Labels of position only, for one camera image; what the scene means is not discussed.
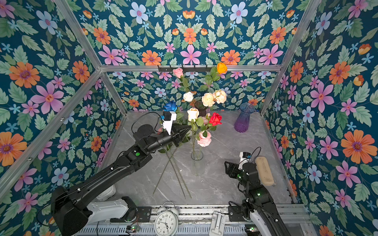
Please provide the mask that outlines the cream double-bloom flower stem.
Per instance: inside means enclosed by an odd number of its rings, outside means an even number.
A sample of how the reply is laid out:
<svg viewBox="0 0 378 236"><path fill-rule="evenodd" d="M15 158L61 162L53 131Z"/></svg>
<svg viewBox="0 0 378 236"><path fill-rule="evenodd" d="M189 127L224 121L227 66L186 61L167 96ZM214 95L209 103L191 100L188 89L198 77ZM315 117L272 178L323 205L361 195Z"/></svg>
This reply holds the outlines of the cream double-bloom flower stem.
<svg viewBox="0 0 378 236"><path fill-rule="evenodd" d="M215 103L216 104L223 104L226 102L227 94L225 91L219 89L213 93L205 93L202 98L201 102L202 105L206 108L212 107Z"/></svg>

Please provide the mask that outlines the dark pink ribbed glass vase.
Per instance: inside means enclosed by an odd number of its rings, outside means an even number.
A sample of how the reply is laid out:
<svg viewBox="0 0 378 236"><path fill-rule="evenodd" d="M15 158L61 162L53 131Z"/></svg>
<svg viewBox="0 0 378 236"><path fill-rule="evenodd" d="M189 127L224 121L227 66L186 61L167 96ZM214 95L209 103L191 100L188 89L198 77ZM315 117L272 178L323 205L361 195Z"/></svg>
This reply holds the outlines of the dark pink ribbed glass vase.
<svg viewBox="0 0 378 236"><path fill-rule="evenodd" d="M200 117L205 117L207 114L207 107L203 105L202 101L199 100L195 103L195 108L199 111Z"/></svg>

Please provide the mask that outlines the pink double carnation stem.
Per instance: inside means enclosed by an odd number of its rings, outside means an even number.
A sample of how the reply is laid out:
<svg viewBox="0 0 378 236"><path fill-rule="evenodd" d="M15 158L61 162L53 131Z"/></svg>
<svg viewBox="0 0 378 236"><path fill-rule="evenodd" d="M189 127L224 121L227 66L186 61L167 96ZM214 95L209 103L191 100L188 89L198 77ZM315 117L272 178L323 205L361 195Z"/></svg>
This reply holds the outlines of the pink double carnation stem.
<svg viewBox="0 0 378 236"><path fill-rule="evenodd" d="M193 155L192 159L199 161L203 158L202 148L207 147L211 143L211 134L209 133L209 128L212 126L210 121L210 113L205 116L198 117L196 121L197 130L195 132L194 144L193 144Z"/></svg>

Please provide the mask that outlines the red rose stem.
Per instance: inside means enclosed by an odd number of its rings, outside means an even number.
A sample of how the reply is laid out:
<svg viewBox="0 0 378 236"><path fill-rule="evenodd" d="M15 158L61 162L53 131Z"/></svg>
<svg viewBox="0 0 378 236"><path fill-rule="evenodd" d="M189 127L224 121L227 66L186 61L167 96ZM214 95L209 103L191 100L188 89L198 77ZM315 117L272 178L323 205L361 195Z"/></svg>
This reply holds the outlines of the red rose stem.
<svg viewBox="0 0 378 236"><path fill-rule="evenodd" d="M215 131L217 126L219 125L222 125L222 116L219 115L218 113L213 113L210 115L210 121L209 123L212 125L210 128L209 128L209 133L211 134L211 131Z"/></svg>

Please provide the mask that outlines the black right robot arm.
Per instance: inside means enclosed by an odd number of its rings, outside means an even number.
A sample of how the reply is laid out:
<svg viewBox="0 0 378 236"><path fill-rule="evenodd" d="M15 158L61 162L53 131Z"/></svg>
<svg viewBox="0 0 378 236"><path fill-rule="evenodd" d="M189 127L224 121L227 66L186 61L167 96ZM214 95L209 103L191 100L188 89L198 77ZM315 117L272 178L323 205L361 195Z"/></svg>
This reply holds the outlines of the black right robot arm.
<svg viewBox="0 0 378 236"><path fill-rule="evenodd" d="M252 162L244 163L242 169L228 161L224 165L225 173L238 180L238 190L245 196L241 204L229 202L230 221L236 221L235 218L240 216L253 222L262 236L289 236L271 194L262 184L263 169Z"/></svg>

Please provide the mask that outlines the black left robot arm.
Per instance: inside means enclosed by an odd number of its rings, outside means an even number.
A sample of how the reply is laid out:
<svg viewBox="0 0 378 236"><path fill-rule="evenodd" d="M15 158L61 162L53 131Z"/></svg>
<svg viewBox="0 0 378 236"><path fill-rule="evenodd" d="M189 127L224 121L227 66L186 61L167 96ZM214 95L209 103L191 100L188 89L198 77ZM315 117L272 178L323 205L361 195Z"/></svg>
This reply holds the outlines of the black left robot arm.
<svg viewBox="0 0 378 236"><path fill-rule="evenodd" d="M52 194L51 213L61 234L72 236L78 233L94 215L89 209L92 200L145 166L155 151L170 144L178 147L190 129L189 125L173 124L171 132L156 133L151 125L142 125L133 134L135 144L108 167L69 189L58 187Z"/></svg>

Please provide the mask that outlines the yellow rose stem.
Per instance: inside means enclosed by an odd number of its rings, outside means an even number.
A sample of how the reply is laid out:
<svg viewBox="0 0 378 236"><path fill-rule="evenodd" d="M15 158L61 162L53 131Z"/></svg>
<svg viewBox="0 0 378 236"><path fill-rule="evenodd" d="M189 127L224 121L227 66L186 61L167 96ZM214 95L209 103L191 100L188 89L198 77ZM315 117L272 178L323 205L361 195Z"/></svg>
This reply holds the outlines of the yellow rose stem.
<svg viewBox="0 0 378 236"><path fill-rule="evenodd" d="M221 75L227 72L228 68L224 63L218 63L217 68L212 68L210 73L205 76L205 86L207 90L213 85L214 82L217 82L221 79Z"/></svg>

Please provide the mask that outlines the clear glass cup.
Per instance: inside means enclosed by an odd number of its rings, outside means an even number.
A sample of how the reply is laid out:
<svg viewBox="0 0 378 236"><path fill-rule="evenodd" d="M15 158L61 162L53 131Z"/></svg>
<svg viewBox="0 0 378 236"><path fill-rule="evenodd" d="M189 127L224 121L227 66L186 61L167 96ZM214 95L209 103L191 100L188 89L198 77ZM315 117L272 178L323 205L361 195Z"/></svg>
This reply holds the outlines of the clear glass cup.
<svg viewBox="0 0 378 236"><path fill-rule="evenodd" d="M192 167L191 172L195 176L201 176L204 173L203 167L203 152L200 149L195 149L191 153Z"/></svg>

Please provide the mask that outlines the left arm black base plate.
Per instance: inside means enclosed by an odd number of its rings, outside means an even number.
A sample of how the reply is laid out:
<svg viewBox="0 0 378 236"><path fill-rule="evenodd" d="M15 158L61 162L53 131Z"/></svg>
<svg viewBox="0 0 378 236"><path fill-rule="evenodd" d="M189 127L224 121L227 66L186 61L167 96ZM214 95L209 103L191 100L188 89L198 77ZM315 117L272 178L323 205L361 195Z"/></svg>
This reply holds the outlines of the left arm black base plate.
<svg viewBox="0 0 378 236"><path fill-rule="evenodd" d="M124 218L127 222L149 222L151 218L152 207L150 206L137 206L128 209Z"/></svg>

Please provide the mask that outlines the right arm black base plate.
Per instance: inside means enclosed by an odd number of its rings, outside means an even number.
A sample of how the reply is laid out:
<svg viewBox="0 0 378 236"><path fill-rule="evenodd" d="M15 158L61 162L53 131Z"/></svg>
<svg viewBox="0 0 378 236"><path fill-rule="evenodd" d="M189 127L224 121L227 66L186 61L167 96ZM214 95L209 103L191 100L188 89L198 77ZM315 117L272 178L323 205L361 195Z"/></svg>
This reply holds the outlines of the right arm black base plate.
<svg viewBox="0 0 378 236"><path fill-rule="evenodd" d="M249 222L250 219L244 216L241 206L229 205L228 217L230 222Z"/></svg>

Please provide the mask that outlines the pink rose stem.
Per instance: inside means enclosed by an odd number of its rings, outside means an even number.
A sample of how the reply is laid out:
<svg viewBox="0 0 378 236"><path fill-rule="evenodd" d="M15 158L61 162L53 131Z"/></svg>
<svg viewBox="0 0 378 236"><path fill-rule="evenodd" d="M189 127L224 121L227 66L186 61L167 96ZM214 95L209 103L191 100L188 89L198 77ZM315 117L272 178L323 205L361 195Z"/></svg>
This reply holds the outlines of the pink rose stem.
<svg viewBox="0 0 378 236"><path fill-rule="evenodd" d="M185 89L185 93L189 92L190 91L190 89L189 89L189 83L188 83L187 78L184 76L183 69L182 68L177 68L177 69L174 69L172 72L182 82L183 87Z"/></svg>

